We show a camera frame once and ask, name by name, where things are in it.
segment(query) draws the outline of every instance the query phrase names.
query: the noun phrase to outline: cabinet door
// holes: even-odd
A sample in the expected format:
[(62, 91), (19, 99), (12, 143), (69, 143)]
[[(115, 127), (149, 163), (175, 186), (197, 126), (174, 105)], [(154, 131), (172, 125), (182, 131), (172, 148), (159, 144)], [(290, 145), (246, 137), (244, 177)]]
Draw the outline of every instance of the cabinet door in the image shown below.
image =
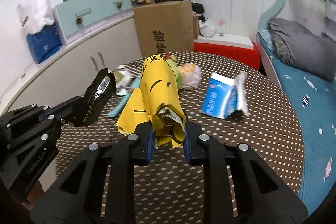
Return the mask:
[(100, 0), (103, 7), (104, 17), (115, 15), (121, 11), (125, 11), (132, 8), (131, 0)]
[(57, 5), (56, 11), (66, 37), (104, 18), (100, 0), (68, 0)]
[(99, 69), (114, 70), (142, 57), (134, 17), (122, 21), (88, 40), (88, 54)]
[(14, 101), (10, 110), (32, 104), (54, 107), (85, 93), (97, 74), (86, 53), (85, 43), (71, 49), (35, 78)]

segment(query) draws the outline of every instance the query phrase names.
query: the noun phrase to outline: light blue drawer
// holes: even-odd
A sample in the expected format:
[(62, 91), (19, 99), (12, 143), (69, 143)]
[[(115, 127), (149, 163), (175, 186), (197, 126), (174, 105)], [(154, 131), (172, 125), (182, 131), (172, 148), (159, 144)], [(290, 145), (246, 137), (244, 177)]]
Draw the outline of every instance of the light blue drawer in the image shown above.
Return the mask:
[[(68, 0), (57, 5), (56, 11), (65, 36), (104, 18), (100, 0)], [(76, 22), (76, 15), (82, 23)]]
[[(104, 17), (115, 15), (121, 11), (125, 11), (132, 8), (131, 0), (100, 0), (103, 7)], [(118, 3), (122, 4), (122, 7), (118, 9)]]

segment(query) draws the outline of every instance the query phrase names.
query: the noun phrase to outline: crumpled yellow paper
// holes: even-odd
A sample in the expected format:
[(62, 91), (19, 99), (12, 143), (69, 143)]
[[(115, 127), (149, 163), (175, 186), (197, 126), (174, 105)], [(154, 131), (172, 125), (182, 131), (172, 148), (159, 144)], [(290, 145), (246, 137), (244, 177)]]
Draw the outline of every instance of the crumpled yellow paper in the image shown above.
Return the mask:
[[(157, 113), (168, 107), (182, 120), (165, 122)], [(157, 145), (172, 141), (179, 147), (184, 141), (186, 117), (182, 111), (174, 71), (164, 58), (153, 55), (145, 59), (142, 66), (140, 88), (135, 89), (117, 121), (118, 132), (134, 133), (139, 123), (151, 120), (157, 136)]]

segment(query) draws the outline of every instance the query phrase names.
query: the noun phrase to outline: polka dot tablecloth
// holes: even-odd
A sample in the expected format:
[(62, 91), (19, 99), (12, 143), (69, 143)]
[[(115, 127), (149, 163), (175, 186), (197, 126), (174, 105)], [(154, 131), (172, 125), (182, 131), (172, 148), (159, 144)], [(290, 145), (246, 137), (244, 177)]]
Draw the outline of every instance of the polka dot tablecloth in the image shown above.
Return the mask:
[[(237, 61), (201, 52), (174, 52), (178, 65), (190, 62), (202, 68), (199, 88), (180, 92), (180, 102), (188, 119), (202, 126), (203, 132), (220, 142), (236, 146), (249, 144), (294, 191), (300, 187), (304, 148), (296, 114), (285, 94), (259, 72)], [(136, 77), (144, 59), (126, 65)], [(245, 83), (250, 117), (233, 116), (226, 120), (199, 112), (206, 95), (212, 72), (233, 78), (241, 70), (248, 73)], [(60, 174), (89, 143), (102, 146), (116, 143), (123, 137), (117, 131), (117, 118), (109, 113), (120, 101), (112, 97), (102, 111), (98, 122), (87, 128), (63, 127), (58, 140), (56, 159)], [(230, 168), (229, 180), (232, 184)], [(166, 144), (155, 150), (150, 167), (136, 166), (134, 172), (135, 207), (137, 223), (201, 223), (203, 214), (203, 168), (190, 167), (182, 148)], [(232, 207), (236, 213), (234, 186)], [(105, 195), (102, 200), (104, 214)]]

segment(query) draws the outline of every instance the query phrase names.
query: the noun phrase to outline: white paper bag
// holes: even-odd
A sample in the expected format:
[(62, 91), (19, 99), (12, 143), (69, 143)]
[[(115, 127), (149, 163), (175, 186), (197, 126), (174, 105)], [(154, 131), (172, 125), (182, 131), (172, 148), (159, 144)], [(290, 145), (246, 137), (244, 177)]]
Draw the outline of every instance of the white paper bag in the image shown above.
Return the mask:
[(20, 0), (16, 11), (21, 25), (29, 34), (41, 32), (44, 26), (55, 22), (50, 0)]

